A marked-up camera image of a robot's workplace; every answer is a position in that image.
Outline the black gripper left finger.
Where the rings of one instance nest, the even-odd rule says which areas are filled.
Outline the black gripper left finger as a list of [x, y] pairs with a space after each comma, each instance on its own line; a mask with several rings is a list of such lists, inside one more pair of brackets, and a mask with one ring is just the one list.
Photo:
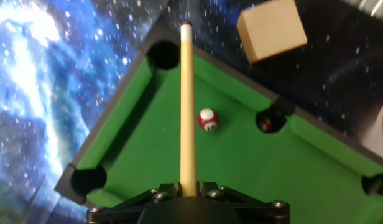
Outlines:
[[160, 202], [180, 196], [179, 183], [160, 184], [159, 188], [145, 192], [114, 206], [95, 206], [87, 211], [90, 224], [137, 224], [143, 211]]

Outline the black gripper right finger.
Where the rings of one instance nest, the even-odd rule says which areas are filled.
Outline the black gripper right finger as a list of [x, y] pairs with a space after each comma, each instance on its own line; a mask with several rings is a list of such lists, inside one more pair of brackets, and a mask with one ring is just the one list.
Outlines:
[[242, 223], [290, 224], [290, 205], [284, 201], [261, 202], [216, 182], [199, 182], [198, 187], [200, 197], [229, 205]]

